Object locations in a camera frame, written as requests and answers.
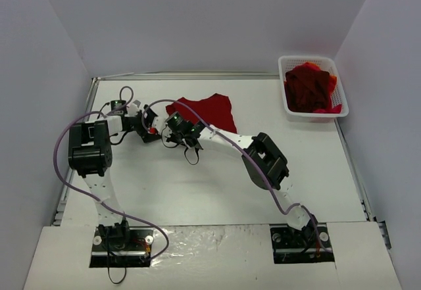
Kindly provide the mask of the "red t shirt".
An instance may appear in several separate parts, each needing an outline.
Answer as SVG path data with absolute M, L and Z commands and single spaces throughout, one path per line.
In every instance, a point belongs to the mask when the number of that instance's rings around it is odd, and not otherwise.
M 219 93 L 215 93 L 206 99 L 192 101 L 181 97 L 179 102 L 193 109 L 206 123 L 216 126 L 231 133 L 237 133 L 237 127 L 232 115 L 232 104 L 230 98 Z M 198 123 L 199 119 L 188 109 L 178 103 L 171 103 L 166 106 L 168 115 L 179 112 L 183 119 Z

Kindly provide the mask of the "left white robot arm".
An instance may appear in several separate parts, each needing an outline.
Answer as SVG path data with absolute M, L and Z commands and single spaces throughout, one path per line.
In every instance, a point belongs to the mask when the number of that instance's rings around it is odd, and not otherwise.
M 142 113 L 147 108 L 140 101 L 124 106 L 125 100 L 111 101 L 112 114 L 107 118 L 72 125 L 69 130 L 68 162 L 85 181 L 93 196 L 98 214 L 99 236 L 109 238 L 111 245 L 125 249 L 132 243 L 132 232 L 124 211 L 116 198 L 111 181 L 112 147 L 111 137 L 137 133 L 144 143 L 160 139 L 153 127 L 158 118 L 152 110 L 145 116 L 146 127 L 141 123 Z

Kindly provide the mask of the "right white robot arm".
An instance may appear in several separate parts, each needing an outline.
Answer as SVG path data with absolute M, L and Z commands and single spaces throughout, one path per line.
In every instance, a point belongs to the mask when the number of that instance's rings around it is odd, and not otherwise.
M 169 129 L 167 140 L 185 145 L 196 153 L 213 150 L 239 157 L 251 181 L 267 190 L 276 208 L 285 216 L 292 229 L 293 241 L 306 246 L 316 235 L 316 220 L 301 203 L 291 198 L 292 183 L 288 182 L 287 159 L 266 133 L 240 135 L 217 128 L 199 120 L 192 123 L 179 112 L 171 114 L 164 126 Z

